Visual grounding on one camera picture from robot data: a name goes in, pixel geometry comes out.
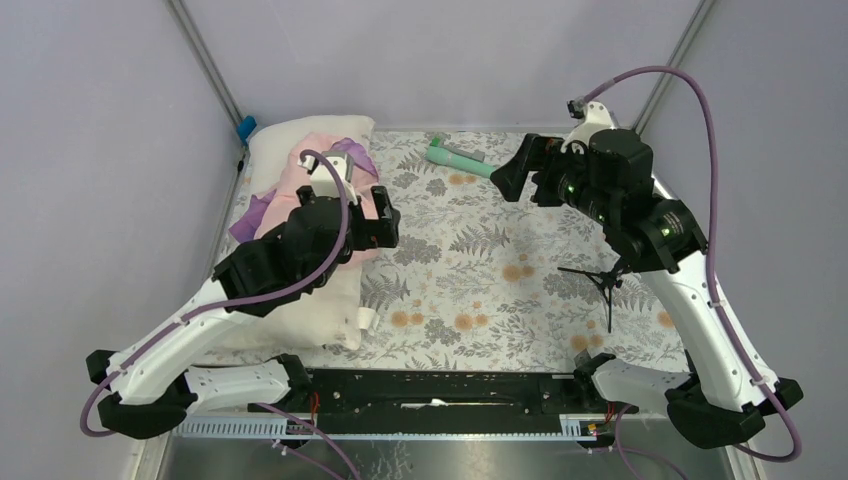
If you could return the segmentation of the white pillow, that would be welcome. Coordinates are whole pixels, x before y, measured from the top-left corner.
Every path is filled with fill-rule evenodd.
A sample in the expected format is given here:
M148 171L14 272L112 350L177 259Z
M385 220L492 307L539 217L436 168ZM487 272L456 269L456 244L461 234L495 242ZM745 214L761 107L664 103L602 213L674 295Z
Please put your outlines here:
M234 222L247 210L250 197L267 190L287 162L288 152L311 132L348 137L363 142L367 150L375 122L363 115L319 115L267 126L250 139L252 171L245 180L244 197ZM238 243L228 234L231 247ZM377 252L356 252L340 265L324 287L282 305L266 317L242 326L224 337L218 352L238 350L311 348L324 345L356 350L368 324L359 319L361 278L364 263Z

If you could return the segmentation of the pink purple pillowcase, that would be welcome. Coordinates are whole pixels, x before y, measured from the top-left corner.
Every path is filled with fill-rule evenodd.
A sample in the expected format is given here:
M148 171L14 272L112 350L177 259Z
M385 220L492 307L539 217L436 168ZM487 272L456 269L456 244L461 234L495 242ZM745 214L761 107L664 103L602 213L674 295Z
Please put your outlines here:
M350 183L361 199L365 217L377 217L371 188L379 184L379 174L364 143L348 137L311 132L291 147L287 162L271 187L253 194L246 212L229 227L229 234L236 243L241 244L262 236L272 227L287 220L292 210L300 205L296 190L310 183L307 170L298 165L299 153L305 149L350 154L354 160Z

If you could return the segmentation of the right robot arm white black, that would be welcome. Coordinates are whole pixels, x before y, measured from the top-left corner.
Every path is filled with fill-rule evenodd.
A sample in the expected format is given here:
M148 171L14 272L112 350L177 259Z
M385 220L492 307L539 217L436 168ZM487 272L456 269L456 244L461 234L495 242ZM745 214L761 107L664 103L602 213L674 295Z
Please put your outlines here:
M690 369L667 372L600 354L576 370L575 402L597 412L609 402L665 415L691 444L712 449L748 441L768 415L803 396L792 379L762 361L707 272L708 241L681 201L654 189L653 152L639 135L606 129L586 140L527 134L516 154L491 174L505 200L527 182L532 202L569 206L598 223L618 255L613 269L594 274L598 288L618 287L638 274L674 321Z

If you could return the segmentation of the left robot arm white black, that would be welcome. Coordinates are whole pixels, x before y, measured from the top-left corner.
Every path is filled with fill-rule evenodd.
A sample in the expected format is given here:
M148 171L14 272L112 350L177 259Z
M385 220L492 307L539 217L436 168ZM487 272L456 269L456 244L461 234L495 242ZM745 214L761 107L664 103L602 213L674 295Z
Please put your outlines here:
M247 404L304 407L310 380L302 363L282 355L246 367L198 367L197 358L236 329L325 287L356 251L394 248L400 213L383 186L370 190L377 216L357 200L298 189L288 221L238 246L175 314L122 351L96 350L86 367L95 391L80 415L90 437L150 439L201 411Z

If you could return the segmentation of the green toy flashlight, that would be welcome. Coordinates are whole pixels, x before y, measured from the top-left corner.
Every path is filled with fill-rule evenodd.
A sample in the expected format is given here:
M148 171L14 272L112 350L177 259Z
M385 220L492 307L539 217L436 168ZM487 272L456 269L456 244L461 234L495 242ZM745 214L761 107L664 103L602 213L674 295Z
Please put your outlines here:
M489 179L497 167L485 161L480 150L468 152L447 144L442 138L434 137L425 152L425 158L435 165L449 167L477 177Z

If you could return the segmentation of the floral table cloth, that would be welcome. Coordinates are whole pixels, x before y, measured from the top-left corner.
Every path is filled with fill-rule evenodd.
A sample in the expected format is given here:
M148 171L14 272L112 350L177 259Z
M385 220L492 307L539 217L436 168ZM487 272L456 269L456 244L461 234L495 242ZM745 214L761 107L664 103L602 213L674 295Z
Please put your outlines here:
M568 208L503 201L427 161L429 132L377 131L370 152L401 212L399 245L367 261L378 324L357 350L302 350L309 367L566 372L581 352L682 371L670 315L635 275L611 303L587 278L612 267L601 229Z

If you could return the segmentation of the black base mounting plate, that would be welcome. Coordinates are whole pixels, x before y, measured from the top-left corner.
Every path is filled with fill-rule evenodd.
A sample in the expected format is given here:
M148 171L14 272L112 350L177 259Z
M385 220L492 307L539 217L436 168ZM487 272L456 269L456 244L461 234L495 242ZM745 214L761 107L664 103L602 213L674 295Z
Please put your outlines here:
M275 408L319 416L403 412L461 412L498 415L566 415L604 421L623 403L602 399L573 374L466 371L350 370L314 368L295 383Z

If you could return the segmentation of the blue white block toy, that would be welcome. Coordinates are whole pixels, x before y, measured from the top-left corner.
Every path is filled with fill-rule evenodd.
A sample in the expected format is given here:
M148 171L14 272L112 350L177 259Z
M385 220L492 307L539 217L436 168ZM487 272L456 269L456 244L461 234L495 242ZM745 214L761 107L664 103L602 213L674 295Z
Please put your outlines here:
M243 145L247 145L249 138L257 128L256 119L251 116L245 116L236 128L236 133Z

